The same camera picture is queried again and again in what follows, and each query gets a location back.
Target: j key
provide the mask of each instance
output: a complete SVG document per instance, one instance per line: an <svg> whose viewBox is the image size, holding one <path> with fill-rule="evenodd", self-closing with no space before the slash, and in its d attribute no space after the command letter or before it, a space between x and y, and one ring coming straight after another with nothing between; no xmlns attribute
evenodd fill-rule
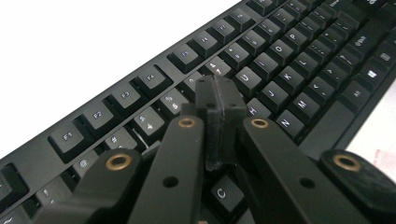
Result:
<svg viewBox="0 0 396 224"><path fill-rule="evenodd" d="M222 45L229 43L238 35L238 31L225 20L217 21L207 32L213 35Z"/></svg>
<svg viewBox="0 0 396 224"><path fill-rule="evenodd" d="M132 123L148 145L163 136L165 121L149 106L134 118Z"/></svg>
<svg viewBox="0 0 396 224"><path fill-rule="evenodd" d="M277 119L276 123L291 137L296 139L304 128L300 122L289 110L285 110Z"/></svg>
<svg viewBox="0 0 396 224"><path fill-rule="evenodd" d="M233 43L226 48L220 54L220 57L236 71L241 70L250 62L250 55L248 52L242 49L237 43Z"/></svg>
<svg viewBox="0 0 396 224"><path fill-rule="evenodd" d="M151 66L148 70L140 72L134 80L149 98L158 95L171 84L167 76L155 65Z"/></svg>
<svg viewBox="0 0 396 224"><path fill-rule="evenodd" d="M264 48L268 46L268 43L265 41L265 39L263 39L253 30L243 35L239 39L238 44L253 57L256 57L264 50Z"/></svg>
<svg viewBox="0 0 396 224"><path fill-rule="evenodd" d="M195 100L195 83L202 75L199 72L192 73L180 83L181 92L185 93L191 100Z"/></svg>
<svg viewBox="0 0 396 224"><path fill-rule="evenodd" d="M273 58L279 65L285 66L294 56L294 51L291 47L285 44L282 40L277 40L266 51L268 56Z"/></svg>
<svg viewBox="0 0 396 224"><path fill-rule="evenodd" d="M71 175L62 174L55 177L35 196L42 205L61 203L72 196L73 187L76 185Z"/></svg>
<svg viewBox="0 0 396 224"><path fill-rule="evenodd" d="M248 27L254 24L254 20L240 8L233 11L225 20L236 28L239 33L246 31Z"/></svg>
<svg viewBox="0 0 396 224"><path fill-rule="evenodd" d="M50 136L49 142L64 162L73 160L79 153L91 145L93 139L84 127L74 120L65 122Z"/></svg>
<svg viewBox="0 0 396 224"><path fill-rule="evenodd" d="M286 104L289 96L274 81L270 82L258 95L258 99L274 112L278 113Z"/></svg>
<svg viewBox="0 0 396 224"><path fill-rule="evenodd" d="M233 82L238 90L248 99L253 97L256 91L262 86L262 79L250 68L245 67L233 77Z"/></svg>
<svg viewBox="0 0 396 224"><path fill-rule="evenodd" d="M202 31L195 36L189 45L203 58L207 58L221 48L220 42L207 31Z"/></svg>
<svg viewBox="0 0 396 224"><path fill-rule="evenodd" d="M303 92L294 99L290 107L290 111L305 125L312 121L319 110L320 106Z"/></svg>
<svg viewBox="0 0 396 224"><path fill-rule="evenodd" d="M355 114L359 113L369 99L370 92L356 81L349 83L340 96L340 101Z"/></svg>
<svg viewBox="0 0 396 224"><path fill-rule="evenodd" d="M275 82L290 96L293 96L303 86L304 78L290 66L287 66L275 77Z"/></svg>
<svg viewBox="0 0 396 224"><path fill-rule="evenodd" d="M275 4L271 0L250 0L247 5L261 16L266 16L275 8Z"/></svg>
<svg viewBox="0 0 396 224"><path fill-rule="evenodd" d="M111 134L105 141L105 147L108 149L128 148L141 149L141 144L135 140L136 136L129 128L122 127Z"/></svg>
<svg viewBox="0 0 396 224"><path fill-rule="evenodd" d="M264 81L269 81L279 70L279 64L266 53L262 53L250 65L250 69Z"/></svg>
<svg viewBox="0 0 396 224"><path fill-rule="evenodd" d="M256 28L254 28L254 31L262 36L262 38L264 38L268 44L273 43L282 35L279 26L277 26L268 19L260 23L260 25L256 26Z"/></svg>
<svg viewBox="0 0 396 224"><path fill-rule="evenodd" d="M222 77L231 77L234 74L234 70L218 56L206 63L205 66L201 68L200 72L203 75L216 75Z"/></svg>
<svg viewBox="0 0 396 224"><path fill-rule="evenodd" d="M265 118L272 117L271 110L269 110L256 98L251 99L251 101L247 103L247 110L252 116L258 115Z"/></svg>
<svg viewBox="0 0 396 224"><path fill-rule="evenodd" d="M11 206L28 192L28 188L12 165L0 172L0 212Z"/></svg>
<svg viewBox="0 0 396 224"><path fill-rule="evenodd" d="M283 8L274 13L270 20L280 27L282 33L288 31L297 22L297 20Z"/></svg>
<svg viewBox="0 0 396 224"><path fill-rule="evenodd" d="M172 89L161 97L159 101L159 108L169 118L180 113L182 104L187 104L189 101L178 90Z"/></svg>
<svg viewBox="0 0 396 224"><path fill-rule="evenodd" d="M309 80L318 71L318 66L318 62L305 52L299 54L291 63L291 67L305 80Z"/></svg>
<svg viewBox="0 0 396 224"><path fill-rule="evenodd" d="M98 138L119 123L116 115L102 101L91 103L91 106L82 113L81 117L91 133Z"/></svg>
<svg viewBox="0 0 396 224"><path fill-rule="evenodd" d="M315 77L305 91L319 105L325 106L332 98L334 88L321 77Z"/></svg>
<svg viewBox="0 0 396 224"><path fill-rule="evenodd" d="M73 169L77 173L79 178L82 178L85 175L87 170L93 166L93 164L96 162L98 158L99 156L95 152L95 150L91 150L85 156L83 156L81 159L79 159L73 164Z"/></svg>
<svg viewBox="0 0 396 224"><path fill-rule="evenodd" d="M108 99L125 116L131 115L146 102L145 97L128 82L120 84Z"/></svg>

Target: white background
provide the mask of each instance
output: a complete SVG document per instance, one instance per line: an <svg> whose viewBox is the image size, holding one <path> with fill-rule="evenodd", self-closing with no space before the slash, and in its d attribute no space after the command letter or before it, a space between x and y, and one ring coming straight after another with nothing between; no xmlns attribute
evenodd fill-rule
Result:
<svg viewBox="0 0 396 224"><path fill-rule="evenodd" d="M237 2L1 1L0 158Z"/></svg>

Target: keyboard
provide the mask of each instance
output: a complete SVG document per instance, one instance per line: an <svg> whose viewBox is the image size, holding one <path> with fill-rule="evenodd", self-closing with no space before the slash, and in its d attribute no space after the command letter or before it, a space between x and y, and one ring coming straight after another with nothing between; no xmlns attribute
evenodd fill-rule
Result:
<svg viewBox="0 0 396 224"><path fill-rule="evenodd" d="M275 120L310 158L346 148L396 76L395 9L393 1L245 0L217 12L0 160L0 223L29 222L65 200L106 150L158 146L203 75L231 78L250 114ZM252 222L232 170L205 174L201 220Z"/></svg>

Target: key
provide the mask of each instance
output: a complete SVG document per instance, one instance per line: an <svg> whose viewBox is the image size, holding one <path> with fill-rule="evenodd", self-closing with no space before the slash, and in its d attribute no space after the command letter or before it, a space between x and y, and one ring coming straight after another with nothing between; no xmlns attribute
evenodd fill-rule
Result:
<svg viewBox="0 0 396 224"><path fill-rule="evenodd" d="M52 144L64 162L70 162L93 143L90 134L77 120L67 121L50 136Z"/></svg>
<svg viewBox="0 0 396 224"><path fill-rule="evenodd" d="M195 36L189 45L203 58L208 58L221 48L220 42L207 31L202 31Z"/></svg>
<svg viewBox="0 0 396 224"><path fill-rule="evenodd" d="M202 58L187 44L174 49L168 59L184 74L189 73L202 62Z"/></svg>
<svg viewBox="0 0 396 224"><path fill-rule="evenodd" d="M0 213L28 192L13 165L6 165L0 172Z"/></svg>
<svg viewBox="0 0 396 224"><path fill-rule="evenodd" d="M273 113L278 113L286 104L289 96L274 81L268 83L266 87L259 93L258 99Z"/></svg>

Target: brass insert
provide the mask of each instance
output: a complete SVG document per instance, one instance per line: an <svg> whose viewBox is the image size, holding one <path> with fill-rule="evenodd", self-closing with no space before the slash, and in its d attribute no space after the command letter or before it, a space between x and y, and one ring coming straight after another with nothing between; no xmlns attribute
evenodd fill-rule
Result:
<svg viewBox="0 0 396 224"><path fill-rule="evenodd" d="M182 128L192 128L195 126L195 119L181 119L178 121L178 126Z"/></svg>
<svg viewBox="0 0 396 224"><path fill-rule="evenodd" d="M251 124L253 124L253 126L256 128L267 128L268 127L268 122L265 119L253 119L251 121Z"/></svg>
<svg viewBox="0 0 396 224"><path fill-rule="evenodd" d="M106 161L106 168L111 171L119 171L127 167L132 162L132 157L125 153L116 154Z"/></svg>
<svg viewBox="0 0 396 224"><path fill-rule="evenodd" d="M361 169L361 164L355 158L348 155L335 155L332 161L337 166L348 171L358 172Z"/></svg>

